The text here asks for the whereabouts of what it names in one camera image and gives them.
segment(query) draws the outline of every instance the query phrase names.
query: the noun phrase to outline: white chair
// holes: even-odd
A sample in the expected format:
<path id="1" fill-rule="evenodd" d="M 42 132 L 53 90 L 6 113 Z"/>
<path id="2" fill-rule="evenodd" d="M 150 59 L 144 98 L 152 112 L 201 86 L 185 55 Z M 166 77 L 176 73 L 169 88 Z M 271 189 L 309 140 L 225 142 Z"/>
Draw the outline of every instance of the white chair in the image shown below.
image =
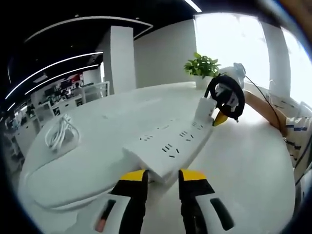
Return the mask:
<path id="1" fill-rule="evenodd" d="M 109 81 L 83 87 L 82 88 L 83 103 L 88 103 L 96 99 L 107 97 L 110 94 L 109 87 L 110 87 Z"/>

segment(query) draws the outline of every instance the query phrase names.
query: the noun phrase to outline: white table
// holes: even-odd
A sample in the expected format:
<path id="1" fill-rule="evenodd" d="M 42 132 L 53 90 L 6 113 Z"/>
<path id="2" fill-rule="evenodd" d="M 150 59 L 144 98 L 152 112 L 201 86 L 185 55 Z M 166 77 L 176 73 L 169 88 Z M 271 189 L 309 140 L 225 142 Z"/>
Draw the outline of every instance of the white table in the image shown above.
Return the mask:
<path id="1" fill-rule="evenodd" d="M 72 109 L 68 114 L 81 133 L 81 143 L 48 164 L 54 156 L 44 136 L 58 117 L 45 124 L 20 174 L 19 197 L 30 216 L 45 233 L 73 225 L 77 211 L 69 203 L 94 199 L 122 174 L 137 168 L 123 158 L 122 146 L 171 119 L 191 120 L 203 93 L 192 82 L 169 84 L 108 96 Z M 249 106 L 239 123 L 229 119 L 214 129 L 189 168 L 201 170 L 229 211 L 263 228 L 262 233 L 278 232 L 293 214 L 293 169 L 285 143 Z M 157 197 L 152 193 L 142 233 L 184 233 L 177 183 Z"/>
<path id="2" fill-rule="evenodd" d="M 28 118 L 27 122 L 20 126 L 15 132 L 14 136 L 19 149 L 24 157 L 35 140 L 38 132 L 40 131 L 40 122 L 37 117 Z"/>

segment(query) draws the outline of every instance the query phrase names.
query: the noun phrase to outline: outlet socket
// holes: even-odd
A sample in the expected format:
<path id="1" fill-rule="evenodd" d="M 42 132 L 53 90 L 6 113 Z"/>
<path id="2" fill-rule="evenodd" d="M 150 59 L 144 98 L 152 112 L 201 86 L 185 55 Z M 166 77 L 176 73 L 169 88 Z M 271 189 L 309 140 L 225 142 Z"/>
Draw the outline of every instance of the outlet socket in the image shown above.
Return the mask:
<path id="1" fill-rule="evenodd" d="M 174 120 L 137 137 L 123 147 L 125 156 L 150 171 L 154 180 L 166 183 L 172 173 L 187 168 L 212 133 L 213 119 L 205 122 Z"/>

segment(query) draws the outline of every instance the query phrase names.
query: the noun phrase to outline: power strip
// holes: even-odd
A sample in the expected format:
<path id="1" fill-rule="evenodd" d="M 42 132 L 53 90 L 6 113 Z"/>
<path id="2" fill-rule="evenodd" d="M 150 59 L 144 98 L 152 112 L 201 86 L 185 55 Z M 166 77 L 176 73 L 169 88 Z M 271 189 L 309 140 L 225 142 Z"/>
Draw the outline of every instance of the power strip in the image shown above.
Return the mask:
<path id="1" fill-rule="evenodd" d="M 213 130 L 215 104 L 202 98 L 193 121 L 171 120 L 125 145 L 124 155 L 149 170 L 155 181 L 166 183 L 173 173 L 187 168 L 207 142 Z"/>

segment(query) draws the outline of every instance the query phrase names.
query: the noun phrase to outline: potted plant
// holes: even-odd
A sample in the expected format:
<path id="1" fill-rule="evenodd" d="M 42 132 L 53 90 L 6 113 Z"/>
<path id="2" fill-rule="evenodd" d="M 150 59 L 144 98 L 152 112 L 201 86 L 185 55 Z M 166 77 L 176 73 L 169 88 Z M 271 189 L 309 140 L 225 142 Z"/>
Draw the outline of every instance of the potted plant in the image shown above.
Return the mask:
<path id="1" fill-rule="evenodd" d="M 197 89 L 206 89 L 211 79 L 218 75 L 220 64 L 217 64 L 217 59 L 212 60 L 196 52 L 194 57 L 194 60 L 188 60 L 184 65 L 184 70 L 194 76 Z"/>

